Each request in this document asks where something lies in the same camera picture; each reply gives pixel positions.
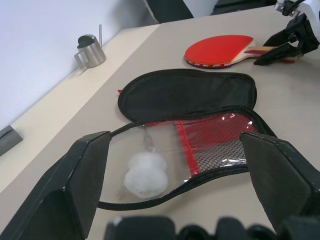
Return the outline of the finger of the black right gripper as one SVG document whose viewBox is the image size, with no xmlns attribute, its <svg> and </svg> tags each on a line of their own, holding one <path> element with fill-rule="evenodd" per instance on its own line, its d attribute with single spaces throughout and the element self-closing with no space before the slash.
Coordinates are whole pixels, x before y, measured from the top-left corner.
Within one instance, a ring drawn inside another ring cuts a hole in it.
<svg viewBox="0 0 320 240">
<path fill-rule="evenodd" d="M 290 33 L 285 29 L 272 35 L 264 44 L 264 47 L 279 47 L 289 42 Z"/>
<path fill-rule="evenodd" d="M 280 46 L 261 46 L 256 50 L 261 52 L 260 57 L 253 63 L 257 66 L 268 66 L 282 60 L 291 63 L 300 55 L 300 50 L 288 42 Z"/>
</svg>

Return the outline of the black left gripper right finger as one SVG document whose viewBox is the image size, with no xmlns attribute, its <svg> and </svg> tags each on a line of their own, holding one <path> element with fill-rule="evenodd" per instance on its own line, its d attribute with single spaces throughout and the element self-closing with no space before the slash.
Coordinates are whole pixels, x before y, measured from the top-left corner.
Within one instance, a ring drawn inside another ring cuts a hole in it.
<svg viewBox="0 0 320 240">
<path fill-rule="evenodd" d="M 288 141 L 240 135 L 255 193 L 274 230 L 290 217 L 319 218 L 320 172 Z"/>
</svg>

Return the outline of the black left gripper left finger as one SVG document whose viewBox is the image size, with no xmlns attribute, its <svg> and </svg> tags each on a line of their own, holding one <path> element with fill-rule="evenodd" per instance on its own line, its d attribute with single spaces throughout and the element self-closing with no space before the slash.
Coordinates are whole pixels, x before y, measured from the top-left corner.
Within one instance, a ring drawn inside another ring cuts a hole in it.
<svg viewBox="0 0 320 240">
<path fill-rule="evenodd" d="M 85 240 L 101 197 L 111 133 L 76 140 L 51 166 L 0 235 L 2 240 Z"/>
</svg>

